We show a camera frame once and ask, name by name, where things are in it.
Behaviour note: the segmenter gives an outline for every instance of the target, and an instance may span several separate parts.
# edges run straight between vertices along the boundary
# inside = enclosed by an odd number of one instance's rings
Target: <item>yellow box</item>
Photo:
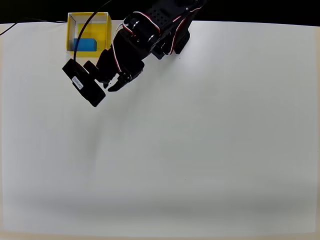
[[[74,55],[74,39],[78,38],[79,33],[88,18],[93,12],[72,12],[68,14],[66,52]],[[112,21],[107,12],[98,12],[86,26],[81,38],[95,39],[96,51],[77,51],[77,57],[98,58],[101,52],[109,49],[112,43]]]

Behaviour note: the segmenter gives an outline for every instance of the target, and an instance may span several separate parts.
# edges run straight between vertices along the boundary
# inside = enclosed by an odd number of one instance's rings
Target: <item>dark background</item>
[[[112,19],[124,19],[133,11],[148,9],[156,0],[113,0],[102,9]],[[2,0],[0,23],[14,23],[21,18],[66,21],[67,13],[94,12],[106,0]],[[196,20],[255,22],[320,26],[320,9],[309,2],[272,3],[271,1],[231,2],[208,0]]]

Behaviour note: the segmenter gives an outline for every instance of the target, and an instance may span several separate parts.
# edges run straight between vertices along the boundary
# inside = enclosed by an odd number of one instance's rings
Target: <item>white surface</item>
[[[93,108],[66,26],[4,35],[4,229],[207,237],[315,231],[314,28],[194,22],[181,55]]]

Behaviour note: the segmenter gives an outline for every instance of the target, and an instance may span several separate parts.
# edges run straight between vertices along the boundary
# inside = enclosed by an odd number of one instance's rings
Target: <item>black cable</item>
[[[89,18],[88,20],[85,22],[85,24],[83,25],[80,33],[79,33],[79,36],[76,40],[76,43],[75,43],[75,46],[74,46],[74,53],[73,53],[73,61],[74,61],[74,64],[76,64],[76,58],[77,58],[77,50],[78,50],[78,45],[79,45],[79,41],[81,39],[81,36],[82,34],[84,33],[87,25],[90,23],[91,19],[99,12],[100,9],[102,9],[105,5],[107,5],[108,3],[110,3],[111,1],[113,0],[108,0],[105,4],[103,4],[101,7],[99,7]]]
[[[32,17],[24,17],[21,18],[19,21],[17,21],[16,23],[14,23],[13,25],[11,25],[10,27],[8,27],[6,30],[4,30],[2,33],[0,33],[0,36],[5,34],[6,32],[8,32],[10,29],[12,29],[15,25],[20,24],[20,23],[24,23],[23,20],[33,20],[33,21],[37,21],[37,22],[47,22],[47,23],[55,23],[55,24],[62,24],[62,23],[66,23],[67,21],[48,21],[48,20],[42,20],[42,19],[38,19],[38,18],[32,18]]]

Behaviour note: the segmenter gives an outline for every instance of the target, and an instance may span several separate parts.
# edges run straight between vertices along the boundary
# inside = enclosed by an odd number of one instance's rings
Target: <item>robotic arm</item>
[[[96,107],[106,96],[110,81],[119,74],[108,91],[116,92],[142,73],[142,61],[149,54],[161,60],[175,51],[180,54],[187,44],[188,31],[198,10],[207,0],[160,0],[146,12],[135,11],[125,18],[112,41],[96,64],[87,61],[82,67],[70,59],[62,68],[79,93]]]

